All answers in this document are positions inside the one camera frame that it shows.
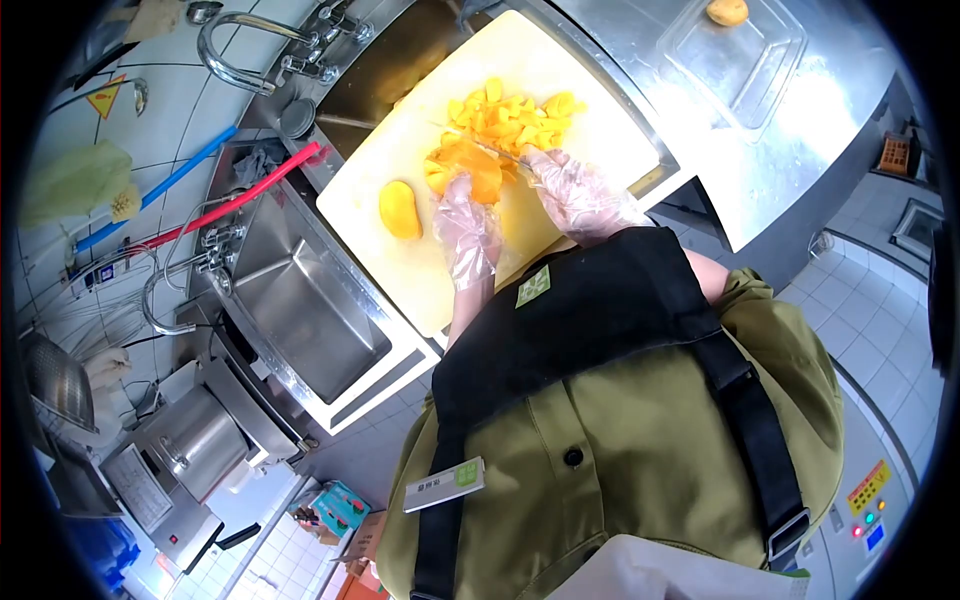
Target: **gloved hand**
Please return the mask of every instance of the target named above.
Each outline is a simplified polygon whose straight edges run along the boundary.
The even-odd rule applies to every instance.
[[[492,281],[503,244],[500,220],[491,208],[470,199],[469,173],[446,185],[444,196],[435,196],[433,233],[444,245],[446,267],[457,291],[487,278]]]
[[[533,171],[530,185],[557,229],[581,246],[594,246],[621,229],[652,226],[627,190],[611,190],[593,165],[559,148],[542,152],[530,144],[523,159]]]

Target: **clear plastic box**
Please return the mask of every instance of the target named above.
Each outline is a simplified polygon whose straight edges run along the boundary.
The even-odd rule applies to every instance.
[[[804,54],[803,26],[778,0],[749,0],[750,16],[724,27],[694,0],[657,42],[716,110],[756,144],[770,124]]]

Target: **colander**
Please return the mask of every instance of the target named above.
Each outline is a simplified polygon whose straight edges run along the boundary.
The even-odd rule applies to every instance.
[[[39,333],[23,338],[27,386],[34,400],[65,420],[100,433],[93,425],[93,393],[83,365]]]

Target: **white cutting board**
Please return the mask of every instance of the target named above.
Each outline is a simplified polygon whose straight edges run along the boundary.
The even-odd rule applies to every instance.
[[[654,169],[657,151],[586,68],[537,25],[507,11],[427,75],[347,160],[317,199],[317,208],[380,288],[424,337],[450,323],[453,283],[444,250],[433,236],[434,207],[423,159],[440,145],[447,102],[463,100],[489,77],[503,81],[503,97],[533,96],[538,106],[570,91],[588,105],[572,116],[564,150],[600,165],[615,188],[627,188]],[[393,180],[410,185],[423,224],[419,240],[394,238],[380,221],[378,194]],[[504,185],[500,213],[505,248],[496,281],[506,280],[561,237],[536,192],[521,177]]]

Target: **stainless steel pot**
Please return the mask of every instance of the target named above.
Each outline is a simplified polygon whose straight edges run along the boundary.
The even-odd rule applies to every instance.
[[[144,427],[143,439],[200,503],[248,451],[229,413],[201,386],[164,407]]]

